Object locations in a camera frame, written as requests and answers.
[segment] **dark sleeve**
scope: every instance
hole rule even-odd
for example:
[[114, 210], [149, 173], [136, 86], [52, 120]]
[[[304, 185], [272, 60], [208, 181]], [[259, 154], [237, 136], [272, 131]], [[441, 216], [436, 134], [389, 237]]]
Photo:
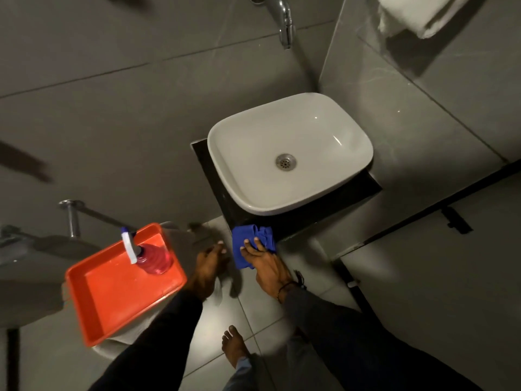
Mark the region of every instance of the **dark sleeve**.
[[89, 390], [177, 390], [202, 310], [195, 295], [179, 291]]
[[353, 309], [300, 288], [288, 292], [284, 309], [344, 389], [480, 390], [452, 368]]

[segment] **person's left hand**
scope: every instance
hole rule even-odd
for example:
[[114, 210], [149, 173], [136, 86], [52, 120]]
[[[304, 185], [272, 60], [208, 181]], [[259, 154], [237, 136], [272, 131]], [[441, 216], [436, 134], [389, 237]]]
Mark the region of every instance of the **person's left hand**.
[[223, 258], [226, 253], [222, 241], [199, 252], [194, 273], [190, 276], [183, 289], [192, 291], [201, 301], [208, 298], [214, 291], [215, 278], [224, 271], [230, 258]]

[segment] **faucet spout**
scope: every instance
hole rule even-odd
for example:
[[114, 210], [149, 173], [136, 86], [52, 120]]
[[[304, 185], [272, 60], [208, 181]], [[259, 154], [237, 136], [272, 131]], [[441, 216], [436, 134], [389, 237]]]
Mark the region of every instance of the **faucet spout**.
[[291, 18], [291, 9], [287, 0], [251, 0], [256, 5], [266, 4], [268, 11], [277, 23], [279, 38], [284, 49], [293, 46], [295, 27]]

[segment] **vessel sink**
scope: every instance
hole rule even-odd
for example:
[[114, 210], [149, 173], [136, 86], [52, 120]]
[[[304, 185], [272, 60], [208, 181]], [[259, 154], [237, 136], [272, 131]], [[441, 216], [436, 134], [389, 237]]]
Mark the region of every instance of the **vessel sink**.
[[226, 190], [244, 210], [275, 215], [346, 183], [373, 157], [358, 124], [331, 98], [301, 93], [228, 117], [208, 150]]

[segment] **toe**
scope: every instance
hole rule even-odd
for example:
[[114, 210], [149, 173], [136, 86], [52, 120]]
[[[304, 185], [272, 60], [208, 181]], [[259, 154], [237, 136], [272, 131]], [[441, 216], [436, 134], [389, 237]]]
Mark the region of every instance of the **toe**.
[[240, 336], [239, 332], [237, 331], [237, 328], [235, 328], [233, 325], [230, 325], [230, 328], [228, 329], [230, 330], [232, 336]]

